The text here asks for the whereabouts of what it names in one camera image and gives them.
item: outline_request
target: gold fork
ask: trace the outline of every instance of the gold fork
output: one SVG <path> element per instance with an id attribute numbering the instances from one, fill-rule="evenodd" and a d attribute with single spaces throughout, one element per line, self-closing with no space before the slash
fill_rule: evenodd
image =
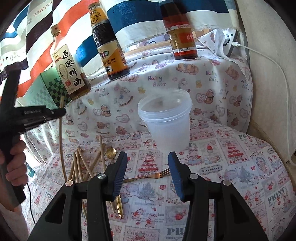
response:
<path id="1" fill-rule="evenodd" d="M 157 179 L 157 178 L 161 178 L 161 177 L 164 177 L 166 175 L 169 175 L 169 174 L 170 174 L 170 169 L 168 168 L 168 169 L 165 169 L 165 170 L 163 170 L 161 172 L 151 174 L 149 176 L 125 179 L 125 180 L 123 180 L 123 183 L 128 183 L 128 182 L 139 180 L 139 179 L 142 179 L 142 178 L 155 178 L 155 179 Z"/>

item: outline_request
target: tablecloth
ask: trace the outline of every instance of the tablecloth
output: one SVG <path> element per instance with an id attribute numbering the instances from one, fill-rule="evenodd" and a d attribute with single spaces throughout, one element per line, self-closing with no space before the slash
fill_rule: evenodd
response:
<path id="1" fill-rule="evenodd" d="M 130 74 L 110 82 L 104 69 L 90 81 L 91 91 L 67 104 L 63 117 L 63 143 L 90 145 L 104 137 L 143 131 L 138 102 L 167 88 L 189 92 L 192 119 L 210 118 L 246 132 L 252 108 L 253 85 L 248 63 L 242 57 L 229 61 L 198 46 L 198 58 L 174 60 L 171 47 L 127 57 Z M 40 161 L 58 147 L 58 122 L 51 121 L 26 134 Z"/>
<path id="2" fill-rule="evenodd" d="M 177 153 L 180 162 L 206 180 L 221 182 L 227 179 L 237 188 L 249 205 L 270 241 L 283 233 L 296 212 L 296 197 L 286 169 L 265 141 L 238 132 L 210 119 L 190 121 L 190 143 Z M 138 131 L 103 139 L 107 147 L 125 151 L 128 165 L 125 179 L 148 175 L 168 168 L 167 156 L 155 145 L 149 131 Z M 77 145 L 64 147 L 67 175 L 70 172 L 72 152 Z M 94 142 L 82 145 L 83 155 L 90 165 L 99 151 Z M 35 220 L 41 216 L 53 196 L 64 184 L 59 151 L 43 165 L 35 168 L 29 180 Z M 99 162 L 94 173 L 102 172 Z M 115 241 L 182 240 L 188 216 L 188 202 L 181 202 L 171 176 L 160 179 L 141 179 L 122 185 L 120 196 L 124 218 L 110 211 L 109 221 Z M 33 222 L 29 199 L 22 204 L 29 231 Z M 214 204 L 209 203 L 208 240 L 213 240 Z M 86 219 L 82 214 L 82 236 L 87 240 Z"/>

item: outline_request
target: human hand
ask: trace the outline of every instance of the human hand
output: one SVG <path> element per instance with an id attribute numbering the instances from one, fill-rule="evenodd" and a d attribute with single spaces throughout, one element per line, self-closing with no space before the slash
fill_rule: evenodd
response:
<path id="1" fill-rule="evenodd" d="M 20 140 L 10 150 L 10 154 L 14 157 L 12 161 L 7 164 L 8 173 L 6 174 L 6 179 L 11 182 L 13 186 L 26 185 L 28 182 L 28 176 L 26 174 L 27 167 L 24 163 L 26 160 L 24 153 L 25 148 L 25 142 Z M 4 154 L 0 150 L 0 164 L 3 164 L 4 160 Z"/>

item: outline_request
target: box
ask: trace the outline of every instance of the box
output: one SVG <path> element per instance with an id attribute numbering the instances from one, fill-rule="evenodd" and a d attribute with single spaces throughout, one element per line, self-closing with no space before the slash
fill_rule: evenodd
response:
<path id="1" fill-rule="evenodd" d="M 49 109 L 59 107 L 61 95 L 65 105 L 71 101 L 66 88 L 55 68 L 42 72 L 23 97 L 17 98 L 21 106 L 45 105 Z"/>

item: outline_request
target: gold spoon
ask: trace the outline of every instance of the gold spoon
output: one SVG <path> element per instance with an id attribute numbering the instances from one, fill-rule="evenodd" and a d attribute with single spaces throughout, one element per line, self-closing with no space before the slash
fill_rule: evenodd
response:
<path id="1" fill-rule="evenodd" d="M 108 159 L 113 160 L 114 157 L 116 156 L 116 149 L 113 147 L 108 147 L 106 150 L 106 156 L 108 157 Z M 120 196 L 117 196 L 115 198 L 115 201 L 116 201 L 116 207 L 117 207 L 119 217 L 123 219 L 123 208 L 122 208 L 122 202 L 121 202 Z"/>
<path id="2" fill-rule="evenodd" d="M 108 147 L 106 150 L 106 156 L 108 157 L 108 159 L 113 160 L 116 156 L 116 149 L 113 147 Z"/>

